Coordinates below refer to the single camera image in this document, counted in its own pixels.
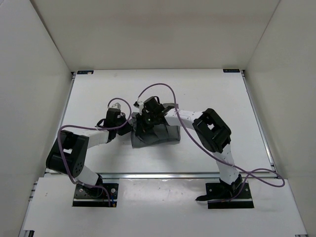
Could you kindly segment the grey pleated skirt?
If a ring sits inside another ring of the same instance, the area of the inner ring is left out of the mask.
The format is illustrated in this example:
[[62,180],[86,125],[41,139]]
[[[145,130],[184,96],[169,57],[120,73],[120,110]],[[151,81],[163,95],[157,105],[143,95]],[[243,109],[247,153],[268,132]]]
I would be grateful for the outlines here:
[[[166,112],[174,108],[173,103],[163,104],[166,108]],[[148,132],[141,135],[136,135],[136,115],[138,112],[133,112],[129,124],[132,126],[132,131],[130,135],[131,144],[133,148],[143,148],[147,146],[153,146],[157,144],[167,143],[167,142],[179,142],[181,140],[180,127],[177,125],[155,125]]]

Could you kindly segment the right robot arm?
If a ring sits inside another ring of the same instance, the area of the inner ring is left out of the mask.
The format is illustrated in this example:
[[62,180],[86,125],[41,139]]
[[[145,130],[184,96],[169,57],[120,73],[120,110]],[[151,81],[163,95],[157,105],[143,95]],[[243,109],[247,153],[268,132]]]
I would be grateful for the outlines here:
[[196,201],[215,199],[231,199],[242,188],[242,177],[234,167],[231,153],[231,130],[221,117],[213,110],[190,112],[178,109],[178,105],[164,106],[157,96],[151,96],[145,102],[136,101],[136,133],[148,133],[155,125],[181,126],[184,130],[196,132],[202,147],[215,156],[220,172],[219,188],[214,194],[206,194],[196,198]]

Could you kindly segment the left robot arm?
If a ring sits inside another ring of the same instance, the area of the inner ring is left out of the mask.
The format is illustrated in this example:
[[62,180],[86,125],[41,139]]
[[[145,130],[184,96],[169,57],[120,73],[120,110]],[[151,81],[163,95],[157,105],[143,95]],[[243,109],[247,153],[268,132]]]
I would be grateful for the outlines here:
[[93,197],[102,194],[103,181],[101,175],[85,166],[87,150],[110,143],[117,135],[123,136],[132,130],[125,114],[118,108],[109,108],[96,127],[96,130],[84,130],[81,134],[67,130],[60,132],[61,147],[71,176],[78,184],[84,183],[83,189]]

